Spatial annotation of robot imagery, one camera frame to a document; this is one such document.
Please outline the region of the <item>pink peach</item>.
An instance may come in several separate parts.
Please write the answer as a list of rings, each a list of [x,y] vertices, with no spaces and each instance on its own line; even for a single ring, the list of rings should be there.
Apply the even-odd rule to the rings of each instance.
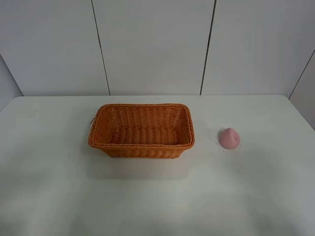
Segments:
[[[233,128],[223,130],[219,134],[218,140],[225,149],[235,149],[241,142],[240,135]]]

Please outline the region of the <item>orange woven plastic basket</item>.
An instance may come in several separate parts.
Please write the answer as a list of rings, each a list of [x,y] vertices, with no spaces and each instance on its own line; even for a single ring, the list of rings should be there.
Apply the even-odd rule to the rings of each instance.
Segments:
[[[194,142],[189,108],[176,103],[103,105],[88,137],[89,146],[126,158],[178,158]]]

